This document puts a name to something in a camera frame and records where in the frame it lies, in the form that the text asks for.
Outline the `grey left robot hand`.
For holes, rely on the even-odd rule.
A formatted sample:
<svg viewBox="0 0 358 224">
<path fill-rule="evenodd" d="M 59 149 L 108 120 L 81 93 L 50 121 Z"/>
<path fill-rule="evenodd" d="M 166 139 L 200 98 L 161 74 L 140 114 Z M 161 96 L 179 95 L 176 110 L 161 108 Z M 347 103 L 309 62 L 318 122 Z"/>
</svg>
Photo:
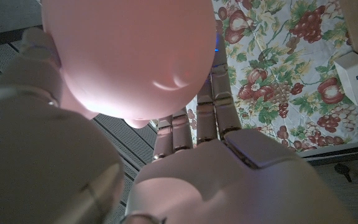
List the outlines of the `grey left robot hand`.
<svg viewBox="0 0 358 224">
<path fill-rule="evenodd" d="M 196 148 L 183 113 L 162 120 L 122 222 L 354 223 L 307 162 L 238 127 L 226 80 L 215 63 Z M 123 188 L 121 158 L 67 92 L 52 38 L 26 30 L 0 79 L 0 223 L 102 223 Z"/>
</svg>

